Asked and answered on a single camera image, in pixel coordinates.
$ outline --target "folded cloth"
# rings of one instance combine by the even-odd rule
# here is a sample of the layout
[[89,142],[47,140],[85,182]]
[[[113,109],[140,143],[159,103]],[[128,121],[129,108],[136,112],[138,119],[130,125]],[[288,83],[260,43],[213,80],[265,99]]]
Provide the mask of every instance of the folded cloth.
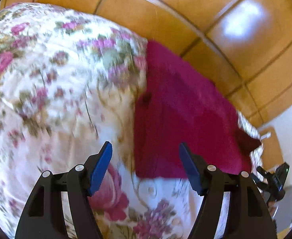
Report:
[[[236,109],[214,84],[155,41],[148,43],[147,63],[147,91],[135,107],[137,176],[186,178],[178,152],[181,142],[223,172],[251,172],[249,153],[238,145],[249,139],[240,136],[237,141],[241,133]],[[260,145],[249,138],[249,145]]]

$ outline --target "magenta cloth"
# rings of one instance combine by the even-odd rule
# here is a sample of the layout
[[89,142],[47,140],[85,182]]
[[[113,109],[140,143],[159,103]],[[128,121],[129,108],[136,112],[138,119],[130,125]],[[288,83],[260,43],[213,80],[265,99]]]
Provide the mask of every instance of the magenta cloth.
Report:
[[147,91],[136,102],[134,157],[141,178],[186,178],[178,147],[223,172],[251,172],[236,142],[238,115],[214,84],[166,47],[149,41]]

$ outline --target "floral tablecloth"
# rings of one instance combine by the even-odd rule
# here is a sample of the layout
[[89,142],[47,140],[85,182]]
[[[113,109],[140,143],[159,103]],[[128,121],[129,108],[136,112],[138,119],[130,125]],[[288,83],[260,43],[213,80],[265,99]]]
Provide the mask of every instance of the floral tablecloth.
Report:
[[[187,238],[202,202],[188,180],[134,173],[134,103],[146,85],[146,47],[128,29],[71,9],[18,3],[0,12],[0,227],[10,238],[41,172],[69,171],[105,141],[113,157],[89,198],[103,237]],[[240,113],[239,125],[259,135]],[[252,152],[254,167],[261,153]],[[229,194],[224,199],[216,238]]]

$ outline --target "floral pattern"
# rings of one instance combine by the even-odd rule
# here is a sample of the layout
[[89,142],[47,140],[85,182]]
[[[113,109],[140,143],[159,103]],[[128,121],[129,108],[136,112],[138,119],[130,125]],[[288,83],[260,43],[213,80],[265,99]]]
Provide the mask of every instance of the floral pattern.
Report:
[[[146,48],[130,30],[71,9],[17,3],[0,11],[0,227],[9,238],[41,173],[69,171],[106,140],[113,157],[88,199],[104,239],[188,237],[202,202],[189,182],[134,172],[134,103],[146,86]],[[62,202],[76,238],[67,195]],[[216,237],[226,204],[221,213]]]

